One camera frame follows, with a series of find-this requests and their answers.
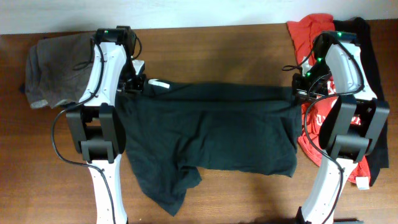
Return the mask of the dark green t-shirt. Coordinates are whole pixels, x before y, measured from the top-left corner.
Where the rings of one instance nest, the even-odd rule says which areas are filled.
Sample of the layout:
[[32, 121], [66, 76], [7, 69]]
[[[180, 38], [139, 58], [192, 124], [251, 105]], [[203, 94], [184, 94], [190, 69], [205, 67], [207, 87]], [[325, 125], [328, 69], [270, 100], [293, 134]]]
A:
[[297, 166], [302, 111], [289, 87], [149, 80], [116, 110], [142, 192], [170, 215], [199, 168], [291, 177]]

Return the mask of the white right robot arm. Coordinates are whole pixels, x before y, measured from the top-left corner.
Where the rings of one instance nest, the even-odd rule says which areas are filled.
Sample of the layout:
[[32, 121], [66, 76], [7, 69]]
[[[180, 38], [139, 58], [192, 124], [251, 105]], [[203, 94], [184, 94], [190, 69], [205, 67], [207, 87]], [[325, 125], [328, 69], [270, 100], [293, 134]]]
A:
[[333, 215], [348, 177], [372, 153], [390, 109], [371, 89], [361, 63], [356, 34], [325, 31], [313, 42], [310, 55], [293, 76], [294, 95], [309, 108], [335, 98], [314, 148], [322, 155], [315, 183], [299, 207], [296, 223], [333, 223]]

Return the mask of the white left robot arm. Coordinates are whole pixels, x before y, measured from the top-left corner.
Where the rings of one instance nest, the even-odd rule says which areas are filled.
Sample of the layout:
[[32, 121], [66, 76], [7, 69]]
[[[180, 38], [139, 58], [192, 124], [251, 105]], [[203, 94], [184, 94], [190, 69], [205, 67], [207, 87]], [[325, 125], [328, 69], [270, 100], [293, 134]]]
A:
[[129, 26], [98, 29], [91, 38], [92, 69], [67, 123], [82, 166], [93, 181], [97, 223], [128, 222], [121, 191], [120, 166], [126, 132], [116, 112], [119, 93], [144, 89], [145, 63], [134, 53], [141, 41]]

